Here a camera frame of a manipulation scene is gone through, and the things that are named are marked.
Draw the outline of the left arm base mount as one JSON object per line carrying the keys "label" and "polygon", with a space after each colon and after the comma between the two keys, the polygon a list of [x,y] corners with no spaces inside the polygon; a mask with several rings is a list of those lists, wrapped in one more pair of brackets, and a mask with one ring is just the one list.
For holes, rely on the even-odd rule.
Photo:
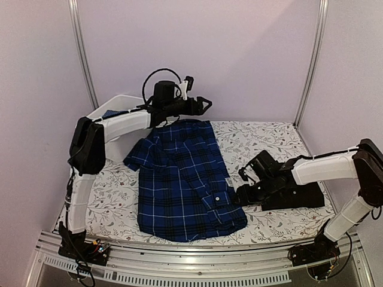
{"label": "left arm base mount", "polygon": [[110,244],[96,239],[85,241],[82,237],[63,238],[58,254],[88,264],[106,266],[110,256]]}

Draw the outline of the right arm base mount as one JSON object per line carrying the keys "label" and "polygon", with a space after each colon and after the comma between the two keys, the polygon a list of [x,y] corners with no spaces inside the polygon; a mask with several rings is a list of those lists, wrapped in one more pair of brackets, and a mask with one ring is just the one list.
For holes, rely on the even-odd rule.
{"label": "right arm base mount", "polygon": [[339,263],[341,254],[337,242],[326,237],[317,237],[313,243],[294,245],[288,250],[287,258],[294,267],[313,264],[308,267],[308,274],[315,280],[326,280]]}

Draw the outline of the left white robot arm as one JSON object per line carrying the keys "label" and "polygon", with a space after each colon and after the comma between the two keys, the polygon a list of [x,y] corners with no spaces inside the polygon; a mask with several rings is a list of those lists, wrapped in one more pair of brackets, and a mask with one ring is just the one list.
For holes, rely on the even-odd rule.
{"label": "left white robot arm", "polygon": [[69,148],[66,214],[59,224],[59,234],[67,240],[65,248],[75,259],[89,254],[87,243],[80,239],[86,236],[90,191],[105,162],[125,158],[134,145],[129,136],[137,138],[169,117],[200,116],[212,107],[202,96],[188,96],[193,82],[190,76],[177,83],[160,81],[149,98],[120,94],[78,120]]}

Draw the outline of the blue plaid long sleeve shirt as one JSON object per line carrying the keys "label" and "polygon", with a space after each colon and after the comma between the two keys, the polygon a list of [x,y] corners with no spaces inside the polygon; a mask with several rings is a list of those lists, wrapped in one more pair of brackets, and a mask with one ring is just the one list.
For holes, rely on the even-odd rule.
{"label": "blue plaid long sleeve shirt", "polygon": [[123,163],[138,172],[137,222],[143,233],[192,242],[228,236],[248,224],[209,121],[155,128]]}

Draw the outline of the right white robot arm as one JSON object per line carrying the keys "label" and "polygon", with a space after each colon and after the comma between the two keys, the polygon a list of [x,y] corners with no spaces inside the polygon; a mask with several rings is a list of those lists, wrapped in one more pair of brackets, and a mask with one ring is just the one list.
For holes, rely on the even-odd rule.
{"label": "right white robot arm", "polygon": [[315,237],[309,255],[316,261],[332,252],[333,243],[382,207],[382,152],[369,139],[342,151],[276,161],[267,151],[257,154],[239,170],[245,184],[237,188],[241,206],[274,203],[282,207],[320,207],[319,184],[329,188],[336,215]]}

